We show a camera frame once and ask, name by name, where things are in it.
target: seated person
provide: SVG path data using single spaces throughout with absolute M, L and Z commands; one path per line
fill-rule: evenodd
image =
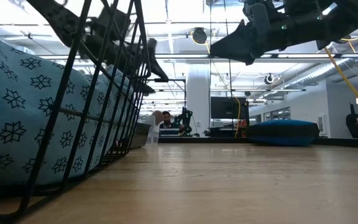
M 164 111 L 162 114 L 164 116 L 164 122 L 160 125 L 160 128 L 173 128 L 171 114 L 168 111 Z
M 349 114 L 346 116 L 346 126 L 353 138 L 358 138 L 358 114 Z

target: man with dark hair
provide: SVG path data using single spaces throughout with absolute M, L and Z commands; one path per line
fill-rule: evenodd
M 164 122 L 160 125 L 160 128 L 173 128 L 171 123 L 171 114 L 168 111 L 162 112 L 164 116 Z

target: blue patterned cushion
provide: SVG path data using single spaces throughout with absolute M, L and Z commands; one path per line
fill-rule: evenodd
M 63 65 L 26 54 L 0 41 L 0 185 L 23 184 L 28 180 L 51 113 L 48 106 L 56 97 L 63 69 Z M 107 70 L 111 74 L 112 65 Z M 62 108 L 83 111 L 91 79 L 91 75 L 72 70 Z M 117 71 L 114 81 L 120 85 L 121 80 L 122 73 Z M 100 115 L 108 83 L 104 75 L 98 77 L 89 115 Z M 128 84 L 125 79 L 124 92 Z M 113 85 L 105 120 L 111 119 L 116 100 L 117 88 Z M 119 119 L 123 101 L 120 100 L 115 121 Z M 58 115 L 37 184 L 62 180 L 79 122 L 80 117 L 65 113 Z M 92 141 L 98 143 L 90 169 L 99 162 L 108 124 L 103 123 L 99 137 L 94 139 L 96 123 L 90 119 L 86 121 L 70 177 L 84 173 Z M 108 148 L 115 132 L 113 129 Z

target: white column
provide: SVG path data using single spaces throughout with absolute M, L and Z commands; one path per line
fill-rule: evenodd
M 194 120 L 192 118 L 190 123 L 192 134 L 197 128 L 201 137 L 205 137 L 204 131 L 209 131 L 209 80 L 209 65 L 190 66 L 186 79 L 187 109 L 193 112 Z

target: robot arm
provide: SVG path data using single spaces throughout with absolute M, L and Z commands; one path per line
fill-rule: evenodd
M 358 0 L 246 0 L 238 28 L 211 46 L 211 55 L 245 62 L 271 50 L 315 40 L 321 50 L 358 29 Z
M 192 128 L 190 127 L 190 121 L 192 115 L 192 111 L 182 108 L 181 114 L 174 117 L 173 128 L 179 128 L 182 136 L 191 136 Z

